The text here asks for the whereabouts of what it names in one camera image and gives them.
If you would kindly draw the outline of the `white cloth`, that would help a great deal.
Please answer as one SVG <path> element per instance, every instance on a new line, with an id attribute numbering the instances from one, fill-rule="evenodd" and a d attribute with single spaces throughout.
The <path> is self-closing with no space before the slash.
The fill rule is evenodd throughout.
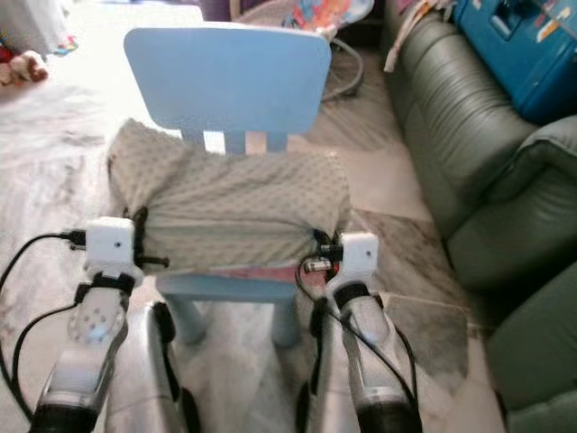
<path id="1" fill-rule="evenodd" d="M 412 0 L 407 7 L 401 9 L 401 13 L 403 13 L 401 16 L 404 17 L 404 21 L 401 22 L 395 40 L 393 40 L 387 52 L 386 61 L 384 61 L 382 66 L 384 73 L 391 73 L 395 69 L 401 46 L 408 39 L 408 35 L 415 29 L 417 22 L 427 15 L 430 9 L 434 9 L 436 6 L 437 0 Z"/>

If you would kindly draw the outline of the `grey trash bin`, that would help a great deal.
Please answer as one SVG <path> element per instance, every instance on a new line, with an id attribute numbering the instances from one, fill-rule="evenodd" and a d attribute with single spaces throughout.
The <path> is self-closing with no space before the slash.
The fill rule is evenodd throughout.
<path id="1" fill-rule="evenodd" d="M 63 0 L 0 0 L 4 45 L 14 52 L 57 52 L 69 44 Z"/>

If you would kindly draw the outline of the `pink cloth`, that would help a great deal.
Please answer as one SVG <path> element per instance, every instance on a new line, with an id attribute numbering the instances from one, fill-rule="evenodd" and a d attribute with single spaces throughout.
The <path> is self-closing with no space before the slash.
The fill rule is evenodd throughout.
<path id="1" fill-rule="evenodd" d="M 217 267 L 201 268 L 162 268 L 153 275 L 207 275 L 226 278 L 259 278 L 259 280 L 292 280 L 297 271 L 299 261 L 288 263 L 257 263 L 248 265 L 217 265 Z"/>

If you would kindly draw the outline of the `light blue plastic child chair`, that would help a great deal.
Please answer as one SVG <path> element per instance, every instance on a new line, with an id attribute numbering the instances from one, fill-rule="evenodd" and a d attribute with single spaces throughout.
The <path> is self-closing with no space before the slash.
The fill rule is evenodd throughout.
<path id="1" fill-rule="evenodd" d="M 220 132 L 227 155 L 242 155 L 247 133 L 264 133 L 269 152 L 284 152 L 290 135 L 308 132 L 333 58 L 321 34 L 223 22 L 135 28 L 123 46 L 150 118 L 195 150 L 205 149 L 205 133 Z M 206 333 L 199 301 L 269 304 L 273 344 L 299 342 L 291 283 L 176 273 L 156 286 L 184 343 Z"/>

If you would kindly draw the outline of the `green leather sofa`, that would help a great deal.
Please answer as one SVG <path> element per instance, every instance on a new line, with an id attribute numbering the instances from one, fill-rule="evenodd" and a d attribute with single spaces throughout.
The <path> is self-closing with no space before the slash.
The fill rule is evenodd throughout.
<path id="1" fill-rule="evenodd" d="M 378 1 L 388 52 L 412 0 Z M 454 277 L 493 328 L 508 433 L 577 433 L 577 115 L 525 120 L 440 11 L 386 83 Z"/>

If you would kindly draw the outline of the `blue plastic toy box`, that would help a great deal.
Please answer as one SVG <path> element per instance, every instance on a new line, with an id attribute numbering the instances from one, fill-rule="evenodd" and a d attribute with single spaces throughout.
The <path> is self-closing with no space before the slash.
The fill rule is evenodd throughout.
<path id="1" fill-rule="evenodd" d="M 453 19 L 524 119 L 577 115 L 577 0 L 459 0 Z"/>

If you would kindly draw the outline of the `beige dotted pillow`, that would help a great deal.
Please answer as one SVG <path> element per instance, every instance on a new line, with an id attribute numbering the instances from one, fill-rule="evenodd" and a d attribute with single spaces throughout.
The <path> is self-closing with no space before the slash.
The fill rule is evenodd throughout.
<path id="1" fill-rule="evenodd" d="M 218 155 L 136 120 L 107 150 L 113 207 L 144 214 L 142 252 L 168 268 L 288 263 L 335 236 L 352 213 L 337 157 L 317 152 Z"/>

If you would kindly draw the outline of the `colourful baby bouncer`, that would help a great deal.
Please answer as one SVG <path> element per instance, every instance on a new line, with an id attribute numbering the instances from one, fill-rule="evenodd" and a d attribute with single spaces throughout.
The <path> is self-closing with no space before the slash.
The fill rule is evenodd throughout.
<path id="1" fill-rule="evenodd" d="M 334 50 L 341 50 L 353 60 L 355 73 L 350 81 L 328 90 L 323 102 L 339 97 L 354 97 L 363 83 L 362 55 L 337 36 L 339 30 L 370 15 L 375 0 L 262 0 L 258 5 L 234 14 L 235 23 L 314 32 L 325 37 Z"/>

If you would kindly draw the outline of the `small plush toy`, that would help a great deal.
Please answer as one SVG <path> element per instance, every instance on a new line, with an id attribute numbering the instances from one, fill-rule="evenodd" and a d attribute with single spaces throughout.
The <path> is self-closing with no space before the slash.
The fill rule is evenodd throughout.
<path id="1" fill-rule="evenodd" d="M 36 51 L 9 54 L 0 61 L 0 86 L 7 87 L 26 82 L 40 83 L 49 78 L 45 59 Z"/>

